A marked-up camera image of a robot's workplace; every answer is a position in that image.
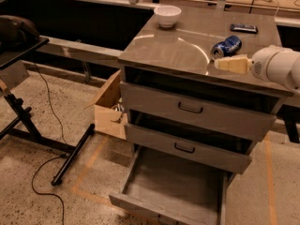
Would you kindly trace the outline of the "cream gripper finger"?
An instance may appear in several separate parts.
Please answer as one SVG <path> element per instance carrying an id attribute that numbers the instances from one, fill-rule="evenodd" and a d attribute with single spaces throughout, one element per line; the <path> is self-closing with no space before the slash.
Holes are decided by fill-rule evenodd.
<path id="1" fill-rule="evenodd" d="M 243 55 L 227 56 L 214 62 L 216 68 L 238 74 L 248 74 L 251 60 Z"/>

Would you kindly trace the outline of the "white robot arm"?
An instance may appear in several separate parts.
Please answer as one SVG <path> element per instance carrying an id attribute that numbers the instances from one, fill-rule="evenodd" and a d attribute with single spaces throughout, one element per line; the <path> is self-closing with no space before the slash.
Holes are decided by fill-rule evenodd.
<path id="1" fill-rule="evenodd" d="M 218 58 L 215 68 L 252 76 L 265 82 L 277 83 L 300 94 L 300 52 L 270 45 L 253 54 Z"/>

